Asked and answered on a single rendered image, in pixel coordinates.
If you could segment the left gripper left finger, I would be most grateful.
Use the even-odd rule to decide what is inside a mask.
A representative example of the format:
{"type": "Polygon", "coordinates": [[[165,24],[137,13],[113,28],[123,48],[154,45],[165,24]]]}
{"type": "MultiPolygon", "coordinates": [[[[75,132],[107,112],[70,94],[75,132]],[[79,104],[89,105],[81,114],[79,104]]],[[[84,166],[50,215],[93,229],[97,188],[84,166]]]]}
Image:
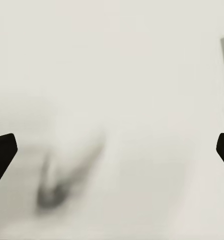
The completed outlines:
{"type": "Polygon", "coordinates": [[[18,152],[13,133],[0,136],[0,180],[18,152]]]}

